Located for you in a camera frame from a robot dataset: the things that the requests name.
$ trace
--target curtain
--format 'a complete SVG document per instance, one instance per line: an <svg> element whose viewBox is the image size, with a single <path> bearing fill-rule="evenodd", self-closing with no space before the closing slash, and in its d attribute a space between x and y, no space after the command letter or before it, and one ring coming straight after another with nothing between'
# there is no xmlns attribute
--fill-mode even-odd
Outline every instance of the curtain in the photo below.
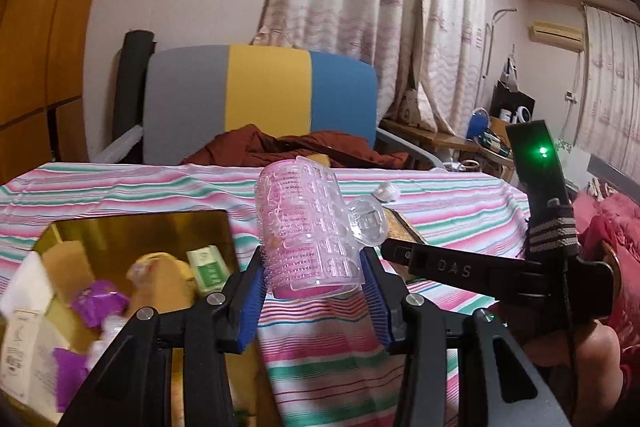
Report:
<svg viewBox="0 0 640 427"><path fill-rule="evenodd" d="M378 74L378 120L461 131L479 78L484 0L268 0L254 44L357 58Z"/></svg>
<svg viewBox="0 0 640 427"><path fill-rule="evenodd" d="M640 27L585 10L589 62L576 145L640 182Z"/></svg>

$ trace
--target curtain rod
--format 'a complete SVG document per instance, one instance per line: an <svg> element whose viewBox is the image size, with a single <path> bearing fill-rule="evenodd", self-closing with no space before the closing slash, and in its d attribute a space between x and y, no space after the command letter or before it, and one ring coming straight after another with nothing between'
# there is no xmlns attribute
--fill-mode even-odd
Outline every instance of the curtain rod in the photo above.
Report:
<svg viewBox="0 0 640 427"><path fill-rule="evenodd" d="M593 4L587 4L587 3L582 2L582 1L580 1L580 4L581 4L581 6L583 8L586 8L588 6L589 8L595 8L597 10L602 10L603 12L607 12L607 13L610 13L611 15L615 15L616 17L620 17L621 19L623 19L625 21L629 21L629 22L631 22L633 24L640 25L640 22L635 21L635 20L627 17L626 15L622 15L622 13L617 13L617 12L614 12L612 10L607 10L606 8L602 8L600 6L594 6Z"/></svg>

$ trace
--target air conditioner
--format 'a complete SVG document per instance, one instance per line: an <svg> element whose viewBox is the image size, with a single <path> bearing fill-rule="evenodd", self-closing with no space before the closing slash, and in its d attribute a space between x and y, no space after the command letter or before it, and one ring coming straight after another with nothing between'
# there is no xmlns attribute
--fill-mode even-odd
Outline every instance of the air conditioner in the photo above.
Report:
<svg viewBox="0 0 640 427"><path fill-rule="evenodd" d="M529 38L549 46L564 48L572 52L584 50L584 31L553 22L533 21L529 29Z"/></svg>

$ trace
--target brown jacket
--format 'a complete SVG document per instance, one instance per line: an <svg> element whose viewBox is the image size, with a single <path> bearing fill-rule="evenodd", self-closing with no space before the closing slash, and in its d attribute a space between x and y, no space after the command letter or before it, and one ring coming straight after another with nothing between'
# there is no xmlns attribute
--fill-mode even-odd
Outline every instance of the brown jacket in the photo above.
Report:
<svg viewBox="0 0 640 427"><path fill-rule="evenodd" d="M316 131L306 136L274 138L255 125L216 136L198 152L183 160L196 165L264 167L296 156L326 154L332 167L402 169L407 153L379 154L360 136L339 131Z"/></svg>

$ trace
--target pink striped tablecloth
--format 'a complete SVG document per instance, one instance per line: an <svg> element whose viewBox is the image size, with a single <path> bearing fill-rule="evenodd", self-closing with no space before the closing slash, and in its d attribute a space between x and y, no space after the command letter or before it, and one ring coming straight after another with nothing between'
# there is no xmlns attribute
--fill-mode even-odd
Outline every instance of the pink striped tablecloth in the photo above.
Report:
<svg viewBox="0 0 640 427"><path fill-rule="evenodd" d="M246 266L255 247L260 169L47 164L0 188L0 293L44 228L56 219L222 208ZM432 245L516 256L529 210L524 194L485 174L337 169L347 200L393 181L393 203ZM492 299L433 282L410 284L443 309L470 313ZM392 424L402 357L374 336L362 293L304 303L265 301L258 336L286 426ZM449 410L458 401L456 354L447 357Z"/></svg>

